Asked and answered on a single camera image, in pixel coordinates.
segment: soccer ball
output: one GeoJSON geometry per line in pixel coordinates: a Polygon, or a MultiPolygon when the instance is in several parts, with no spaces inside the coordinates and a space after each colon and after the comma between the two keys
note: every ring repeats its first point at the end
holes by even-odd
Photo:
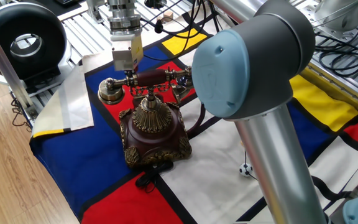
{"type": "Polygon", "coordinates": [[[241,164],[240,166],[240,174],[244,177],[250,177],[254,169],[252,168],[251,164],[241,164]]]}

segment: yellow fabric square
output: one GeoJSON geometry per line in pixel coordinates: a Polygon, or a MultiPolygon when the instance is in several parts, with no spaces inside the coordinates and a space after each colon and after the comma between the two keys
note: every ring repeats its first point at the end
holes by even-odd
{"type": "Polygon", "coordinates": [[[347,122],[358,115],[351,105],[334,100],[323,90],[297,75],[290,80],[293,97],[316,119],[333,131],[339,131],[347,122]]]}
{"type": "MultiPolygon", "coordinates": [[[[190,31],[190,36],[195,35],[197,33],[196,29],[192,29],[190,31]]],[[[187,37],[189,34],[188,31],[178,34],[181,37],[187,37]]],[[[197,36],[190,38],[189,42],[187,43],[186,49],[189,47],[197,44],[198,42],[204,40],[206,38],[206,35],[204,34],[197,34],[197,36]]],[[[166,40],[162,42],[162,44],[169,50],[173,55],[179,54],[186,44],[186,39],[179,38],[179,37],[172,37],[169,40],[166,40]]]]}
{"type": "Polygon", "coordinates": [[[35,133],[33,135],[33,138],[36,138],[36,137],[39,137],[39,136],[45,136],[45,135],[48,135],[48,134],[58,134],[58,133],[63,133],[63,132],[64,132],[63,129],[51,130],[51,131],[41,131],[41,132],[35,133]]]}

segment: wooden floor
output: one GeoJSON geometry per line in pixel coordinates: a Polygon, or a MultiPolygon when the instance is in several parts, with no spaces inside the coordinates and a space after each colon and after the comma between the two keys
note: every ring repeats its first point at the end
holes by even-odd
{"type": "Polygon", "coordinates": [[[0,223],[78,223],[56,183],[32,155],[31,133],[11,124],[11,101],[7,86],[0,85],[0,223]]]}

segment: ornate brown telephone body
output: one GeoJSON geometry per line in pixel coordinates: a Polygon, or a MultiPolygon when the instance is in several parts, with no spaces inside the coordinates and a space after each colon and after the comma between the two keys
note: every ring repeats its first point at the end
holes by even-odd
{"type": "Polygon", "coordinates": [[[135,109],[120,112],[121,139],[124,155],[129,167],[156,164],[162,161],[186,159],[191,154],[191,146],[183,123],[179,106],[164,103],[154,93],[154,89],[167,91],[172,87],[178,102],[191,83],[191,68],[182,71],[151,70],[127,73],[122,80],[107,78],[99,86],[99,99],[106,104],[119,103],[124,97],[123,85],[131,87],[135,109]],[[172,85],[172,80],[188,86],[172,85]]]}

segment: colorful patterned cloth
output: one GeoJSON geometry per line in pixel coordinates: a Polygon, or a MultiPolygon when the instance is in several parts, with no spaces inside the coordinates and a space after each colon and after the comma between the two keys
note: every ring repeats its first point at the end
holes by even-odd
{"type": "MultiPolygon", "coordinates": [[[[207,20],[206,27],[211,27],[211,17],[207,20]]],[[[191,41],[187,57],[180,60],[144,58],[139,71],[183,69],[191,63],[194,49],[212,34],[204,28],[191,41]]],[[[183,44],[165,37],[148,45],[144,54],[170,58],[183,44]]],[[[114,71],[111,62],[85,73],[94,126],[39,136],[30,142],[34,155],[56,181],[80,222],[213,224],[271,219],[258,182],[238,171],[244,162],[244,148],[234,123],[209,113],[190,140],[192,156],[159,175],[153,191],[138,189],[135,181],[142,172],[126,166],[118,120],[120,111],[133,108],[132,97],[124,88],[126,95],[118,105],[102,104],[98,86],[107,77],[124,78],[124,73],[114,71]]],[[[339,194],[358,169],[358,112],[301,76],[293,78],[291,85],[294,98],[288,109],[311,174],[328,188],[317,190],[322,207],[328,208],[335,200],[327,195],[339,194]]],[[[171,91],[162,95],[165,101],[174,101],[171,91]]],[[[186,128],[198,119],[200,105],[194,91],[180,104],[186,128]]]]}

